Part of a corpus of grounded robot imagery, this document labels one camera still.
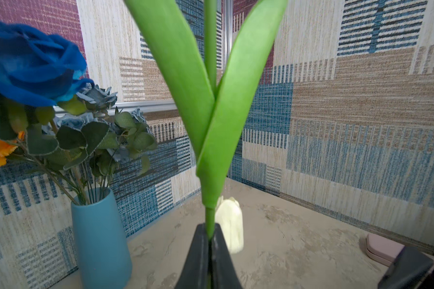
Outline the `dark blue rose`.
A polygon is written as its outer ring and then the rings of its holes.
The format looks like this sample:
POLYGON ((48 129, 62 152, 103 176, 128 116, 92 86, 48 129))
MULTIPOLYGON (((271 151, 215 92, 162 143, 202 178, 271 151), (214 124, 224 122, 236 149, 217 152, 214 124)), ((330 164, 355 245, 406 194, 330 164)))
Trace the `dark blue rose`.
POLYGON ((27 110, 54 107, 79 115, 85 103, 76 94, 93 81, 84 78, 85 58, 62 36, 24 24, 0 22, 0 140, 13 140, 28 125, 27 110))

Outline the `light blue rose bunch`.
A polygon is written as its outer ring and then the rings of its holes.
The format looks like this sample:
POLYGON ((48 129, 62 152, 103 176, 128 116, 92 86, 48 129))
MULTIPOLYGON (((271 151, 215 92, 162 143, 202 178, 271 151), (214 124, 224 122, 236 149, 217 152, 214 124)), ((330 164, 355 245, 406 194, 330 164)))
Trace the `light blue rose bunch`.
POLYGON ((74 205, 92 205, 107 195, 119 166, 141 160, 139 176, 150 169, 148 152, 157 148, 140 108, 116 106, 110 88, 87 85, 73 100, 75 109, 29 126, 20 146, 24 160, 34 163, 74 205))

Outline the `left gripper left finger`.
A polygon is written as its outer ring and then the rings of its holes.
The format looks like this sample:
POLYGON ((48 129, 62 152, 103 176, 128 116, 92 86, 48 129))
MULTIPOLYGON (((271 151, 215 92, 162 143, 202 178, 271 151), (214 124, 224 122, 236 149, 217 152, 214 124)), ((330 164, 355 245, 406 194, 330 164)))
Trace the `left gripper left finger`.
POLYGON ((209 240, 204 223, 197 225, 175 289, 207 289, 209 240))

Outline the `teal ceramic vase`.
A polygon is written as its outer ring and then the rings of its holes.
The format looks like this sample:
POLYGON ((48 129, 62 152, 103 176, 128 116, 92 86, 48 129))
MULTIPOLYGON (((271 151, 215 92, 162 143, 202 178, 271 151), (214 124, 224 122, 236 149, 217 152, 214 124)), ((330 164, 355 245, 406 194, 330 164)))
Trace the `teal ceramic vase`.
POLYGON ((131 278, 127 238, 112 189, 98 189, 103 199, 71 205, 78 270, 84 289, 123 289, 131 278))

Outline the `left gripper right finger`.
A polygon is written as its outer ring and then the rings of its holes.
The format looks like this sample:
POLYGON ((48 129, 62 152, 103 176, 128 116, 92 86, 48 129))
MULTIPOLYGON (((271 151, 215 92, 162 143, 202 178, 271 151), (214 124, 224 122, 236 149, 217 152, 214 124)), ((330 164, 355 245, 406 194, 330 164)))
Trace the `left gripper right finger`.
POLYGON ((210 241, 210 287, 211 289, 242 289, 218 223, 215 224, 210 241))

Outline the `pink tulip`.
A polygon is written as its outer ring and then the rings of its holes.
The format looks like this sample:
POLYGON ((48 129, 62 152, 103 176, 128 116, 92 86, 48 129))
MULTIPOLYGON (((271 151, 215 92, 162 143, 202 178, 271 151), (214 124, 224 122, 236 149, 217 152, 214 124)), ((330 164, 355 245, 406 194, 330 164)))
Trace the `pink tulip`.
POLYGON ((175 1, 127 1, 171 92, 197 157, 212 238, 215 210, 288 3, 259 1, 243 22, 217 78, 217 4, 204 4, 204 53, 175 1))

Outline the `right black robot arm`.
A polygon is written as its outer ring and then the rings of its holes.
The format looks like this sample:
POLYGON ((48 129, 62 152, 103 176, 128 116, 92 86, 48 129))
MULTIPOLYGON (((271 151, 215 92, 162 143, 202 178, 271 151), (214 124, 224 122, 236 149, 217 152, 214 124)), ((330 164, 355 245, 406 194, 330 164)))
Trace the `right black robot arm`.
POLYGON ((378 283, 379 289, 434 289, 434 258, 405 246, 378 283))

